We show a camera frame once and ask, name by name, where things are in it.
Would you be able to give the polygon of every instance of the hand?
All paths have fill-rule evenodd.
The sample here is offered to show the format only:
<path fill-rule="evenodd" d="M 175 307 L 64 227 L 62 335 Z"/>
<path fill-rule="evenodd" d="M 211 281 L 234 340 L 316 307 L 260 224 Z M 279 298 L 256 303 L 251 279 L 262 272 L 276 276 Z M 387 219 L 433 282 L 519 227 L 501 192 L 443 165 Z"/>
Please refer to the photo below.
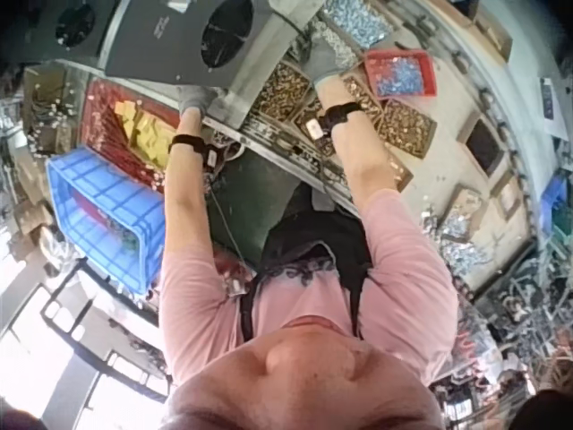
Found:
<path fill-rule="evenodd" d="M 179 93 L 179 115 L 188 108 L 197 108 L 201 112 L 201 117 L 207 113 L 207 109 L 217 98 L 217 92 L 209 87 L 201 87 L 199 85 L 182 85 L 177 87 Z"/>
<path fill-rule="evenodd" d="M 337 66 L 337 54 L 334 48 L 323 38 L 313 38 L 309 60 L 301 64 L 303 72 L 316 86 L 320 81 L 342 72 Z"/>

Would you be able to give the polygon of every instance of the gray metal panel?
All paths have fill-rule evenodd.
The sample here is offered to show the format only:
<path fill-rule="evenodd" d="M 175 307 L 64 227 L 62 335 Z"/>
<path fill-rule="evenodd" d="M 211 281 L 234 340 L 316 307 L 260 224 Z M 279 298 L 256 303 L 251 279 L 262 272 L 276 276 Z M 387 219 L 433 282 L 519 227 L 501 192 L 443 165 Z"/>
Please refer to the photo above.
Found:
<path fill-rule="evenodd" d="M 209 69 L 201 58 L 202 34 L 210 16 L 223 3 L 198 0 L 191 2 L 185 13 L 179 13 L 159 0 L 123 0 L 118 9 L 123 16 L 116 17 L 110 26 L 100 67 L 108 76 L 230 86 L 267 22 L 270 8 L 267 0 L 252 0 L 252 29 L 243 47 L 226 65 Z"/>
<path fill-rule="evenodd" d="M 6 59 L 14 63 L 37 63 L 55 58 L 83 59 L 96 57 L 113 17 L 117 1 L 86 0 L 96 13 L 94 28 L 78 46 L 66 49 L 57 43 L 56 25 L 65 9 L 73 5 L 70 0 L 49 0 L 42 11 L 36 28 L 30 28 L 23 19 L 4 35 L 2 50 Z"/>

